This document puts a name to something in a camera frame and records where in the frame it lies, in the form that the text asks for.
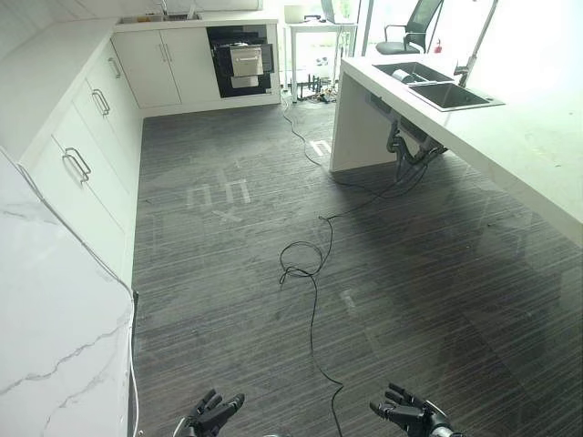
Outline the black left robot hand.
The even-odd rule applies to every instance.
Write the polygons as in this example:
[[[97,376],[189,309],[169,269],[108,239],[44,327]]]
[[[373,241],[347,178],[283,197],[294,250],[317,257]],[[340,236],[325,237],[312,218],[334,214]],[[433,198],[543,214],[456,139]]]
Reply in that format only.
[[[227,421],[240,410],[245,394],[238,393],[224,401],[214,388],[179,420],[173,436],[217,436]]]

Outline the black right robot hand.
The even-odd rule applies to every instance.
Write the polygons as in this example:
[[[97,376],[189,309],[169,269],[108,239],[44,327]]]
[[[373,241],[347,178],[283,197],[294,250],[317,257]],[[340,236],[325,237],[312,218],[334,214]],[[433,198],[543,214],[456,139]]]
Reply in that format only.
[[[453,436],[447,415],[434,403],[390,382],[382,401],[370,401],[369,408],[381,419],[392,422],[407,436]]]

